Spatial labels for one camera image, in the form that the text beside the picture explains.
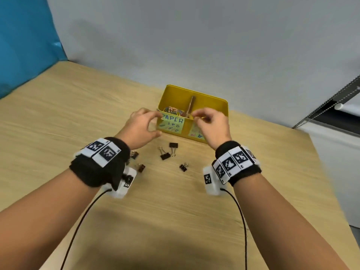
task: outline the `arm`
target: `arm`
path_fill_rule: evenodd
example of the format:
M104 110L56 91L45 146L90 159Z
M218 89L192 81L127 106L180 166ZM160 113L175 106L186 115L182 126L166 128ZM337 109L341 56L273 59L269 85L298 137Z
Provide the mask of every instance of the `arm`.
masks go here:
M194 111L193 117L214 150L232 140L223 113L205 108ZM269 269L348 270L324 238L260 173L237 181L234 192Z
M115 137L138 149L160 136L148 131L155 117L161 113L142 108ZM98 190L67 169L0 212L0 269L39 269Z

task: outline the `black wristband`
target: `black wristband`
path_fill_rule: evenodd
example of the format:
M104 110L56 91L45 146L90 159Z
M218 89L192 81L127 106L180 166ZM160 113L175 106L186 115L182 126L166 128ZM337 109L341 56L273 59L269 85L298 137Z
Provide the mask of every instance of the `black wristband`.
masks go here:
M237 146L240 146L240 144L236 141L227 141L227 142L223 143L215 151L216 159L218 159L220 156L222 156L229 150L236 148ZM246 154L247 154L249 160L254 163L254 161L251 159L251 157L248 155L248 153L246 153ZM232 176L228 182L230 183L231 186L234 186L235 183L237 181L239 181L240 179L249 177L249 176L257 174L257 173L261 173L261 168L258 165L253 164L252 166L250 166L246 169L243 169L239 173Z
M125 163L130 158L130 149L118 138L106 137L105 139L114 143L121 151L104 167L99 166L91 157L80 154L71 162L69 168L87 186L100 187L111 183L113 189L117 190Z

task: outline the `green label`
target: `green label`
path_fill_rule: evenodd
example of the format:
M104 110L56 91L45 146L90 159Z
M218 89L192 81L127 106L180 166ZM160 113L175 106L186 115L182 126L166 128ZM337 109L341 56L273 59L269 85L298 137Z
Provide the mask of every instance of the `green label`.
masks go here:
M161 113L162 121L160 122L158 129L181 134L185 118L169 113Z
M198 127L198 125L196 125L196 122L193 122L188 136L205 140L200 128Z

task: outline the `forearm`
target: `forearm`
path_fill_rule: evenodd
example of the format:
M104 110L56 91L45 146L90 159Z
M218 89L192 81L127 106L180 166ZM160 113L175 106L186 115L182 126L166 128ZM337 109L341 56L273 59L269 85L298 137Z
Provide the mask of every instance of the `forearm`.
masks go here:
M38 269L98 190L67 169L0 212L0 268Z
M234 191L269 269L348 269L312 225L260 173Z

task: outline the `hand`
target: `hand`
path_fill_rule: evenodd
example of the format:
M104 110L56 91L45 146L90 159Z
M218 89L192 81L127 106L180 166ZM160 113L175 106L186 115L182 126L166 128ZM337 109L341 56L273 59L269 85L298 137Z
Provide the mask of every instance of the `hand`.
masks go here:
M193 111L192 116L207 143L214 150L226 141L232 140L229 119L223 113L211 108L204 108Z
M130 150L136 150L148 144L151 140L161 136L161 131L148 130L150 121L155 117L162 117L160 112L146 108L133 112L125 126L115 136L124 141Z

